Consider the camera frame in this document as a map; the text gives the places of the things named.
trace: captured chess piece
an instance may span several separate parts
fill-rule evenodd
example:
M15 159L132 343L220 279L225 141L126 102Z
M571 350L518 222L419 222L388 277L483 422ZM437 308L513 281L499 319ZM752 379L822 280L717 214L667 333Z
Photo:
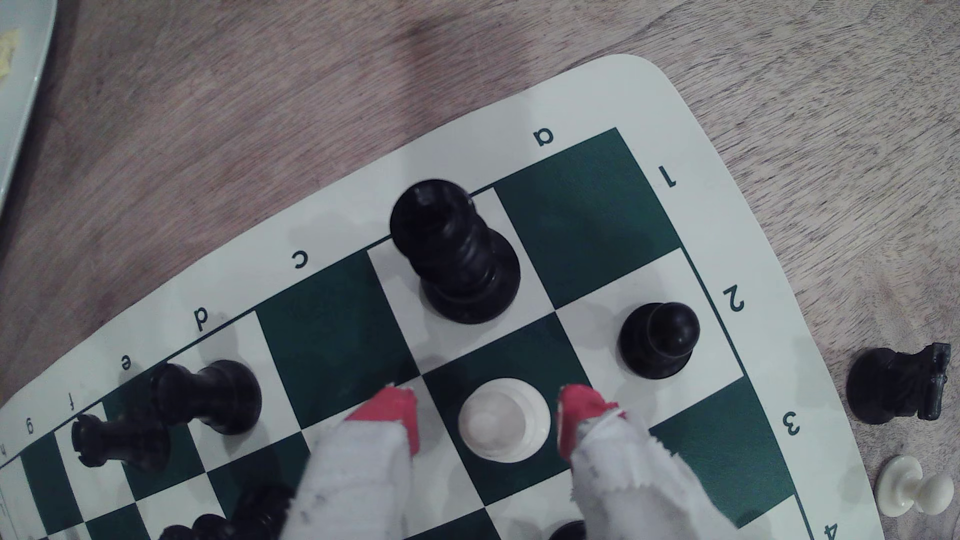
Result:
M847 402L853 415L867 424L885 424L894 416L940 418L947 383L950 346L927 345L915 355L870 349L847 376Z
M587 526L584 520L572 521L551 534L550 540L587 540Z
M424 180L404 191L390 215L390 234L420 276L427 301L451 321L490 321L519 290L513 246L487 227L454 183Z
M73 450L87 467L120 459L146 472L159 472L170 459L170 433L155 418L121 418L104 422L91 414L77 416L70 429Z
M474 454L516 463L536 454L546 442L550 409L529 383L495 379L470 394L460 409L458 426Z
M646 379L665 379L684 369L700 339L697 314L679 302L638 307L627 316L618 344L623 361Z
M896 518L910 506L934 516L946 510L953 500L953 480L947 473L924 478L916 457L898 455L880 471L874 491L876 507L885 516Z
M183 366L163 364L154 371L150 390L167 426L199 418L224 435L252 429L263 405L253 372L233 360L217 360L196 375Z
M204 514L192 528L165 528L160 540L277 540L293 497L294 490L286 485L262 485L241 494L231 519Z

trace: black chess piece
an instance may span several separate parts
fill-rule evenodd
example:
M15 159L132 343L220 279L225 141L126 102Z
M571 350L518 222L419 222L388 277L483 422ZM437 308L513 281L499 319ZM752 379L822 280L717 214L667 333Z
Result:
M866 351L847 376L847 402L853 415L867 424L914 414L922 420L940 418L949 362L947 343L927 345L915 355L891 349Z
M239 540L242 536L234 536L229 527L227 518L216 514L204 514L193 522L193 527L171 525L160 534L159 540Z
M665 379L686 366L700 339L700 321L679 302L638 307L627 316L618 341L623 361L646 379Z
M224 435L252 429L263 406L253 372L233 360L217 360L196 375L183 366L163 364L151 376L150 391L154 409L167 426L199 418Z
M87 467L121 459L147 472L159 472L170 459L170 433L156 418L120 418L104 422L91 414L77 416L70 429L73 450Z
M293 496L294 490L286 485L261 485L241 494L231 519L204 514L192 528L165 528L160 540L277 540Z
M584 520L572 521L551 534L550 540L587 540L587 526Z
M404 191L390 215L390 233L420 276L427 301L451 321L490 321L519 290L513 246L452 182L424 180Z

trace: white fabric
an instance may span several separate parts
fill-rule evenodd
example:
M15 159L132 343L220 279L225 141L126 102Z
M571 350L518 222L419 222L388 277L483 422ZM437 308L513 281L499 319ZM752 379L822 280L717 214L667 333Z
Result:
M410 492L407 431L347 421L321 439L280 540L398 540Z
M583 422L570 461L589 540L727 540L736 528L693 471L620 410Z

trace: white chess piece top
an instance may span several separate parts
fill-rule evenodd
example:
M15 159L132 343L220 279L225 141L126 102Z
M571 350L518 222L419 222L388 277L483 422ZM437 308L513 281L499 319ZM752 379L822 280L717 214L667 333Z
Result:
M460 409L460 436L474 454L516 463L535 454L550 432L550 409L536 388L495 379L477 388Z
M885 516L896 518L914 504L917 510L936 515L953 500L953 480L947 473L924 478L920 462L912 455L890 460L876 479L876 507Z

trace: wooden table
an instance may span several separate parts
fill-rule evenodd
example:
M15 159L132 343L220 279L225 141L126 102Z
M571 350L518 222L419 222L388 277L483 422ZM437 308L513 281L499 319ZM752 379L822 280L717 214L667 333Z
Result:
M58 17L0 221L3 400L262 219L612 53L689 104L841 396L863 347L960 348L954 0L61 0ZM960 480L958 397L937 422L852 422L871 479L907 453ZM883 525L951 538L958 516Z

